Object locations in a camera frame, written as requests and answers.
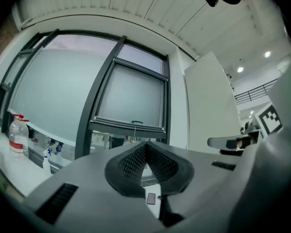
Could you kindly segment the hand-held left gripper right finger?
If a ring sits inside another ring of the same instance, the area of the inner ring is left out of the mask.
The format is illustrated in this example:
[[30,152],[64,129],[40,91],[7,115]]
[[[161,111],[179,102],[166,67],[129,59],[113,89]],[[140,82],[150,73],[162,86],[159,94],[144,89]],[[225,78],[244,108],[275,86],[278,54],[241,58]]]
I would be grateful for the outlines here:
[[193,164],[155,142],[146,144],[146,163],[161,186],[163,196],[183,192],[194,177]]

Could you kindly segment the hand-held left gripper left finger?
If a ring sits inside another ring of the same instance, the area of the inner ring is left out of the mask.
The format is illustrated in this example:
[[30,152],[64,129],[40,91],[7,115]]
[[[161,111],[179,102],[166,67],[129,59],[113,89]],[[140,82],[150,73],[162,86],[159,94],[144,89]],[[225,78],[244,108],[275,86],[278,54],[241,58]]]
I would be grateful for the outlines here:
[[145,190],[141,187],[144,167],[147,163],[146,142],[127,149],[112,157],[105,166],[107,182],[120,195],[131,198],[144,198]]

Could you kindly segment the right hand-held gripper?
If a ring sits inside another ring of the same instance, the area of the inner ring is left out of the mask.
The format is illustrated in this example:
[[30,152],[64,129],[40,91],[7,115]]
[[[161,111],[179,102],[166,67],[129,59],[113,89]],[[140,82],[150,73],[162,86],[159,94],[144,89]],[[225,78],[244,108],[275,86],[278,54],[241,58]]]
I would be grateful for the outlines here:
[[229,137],[211,137],[207,144],[218,149],[222,155],[241,156],[244,149],[258,144],[268,135],[282,129],[282,124],[272,103],[257,112],[252,121],[247,122],[241,135]]

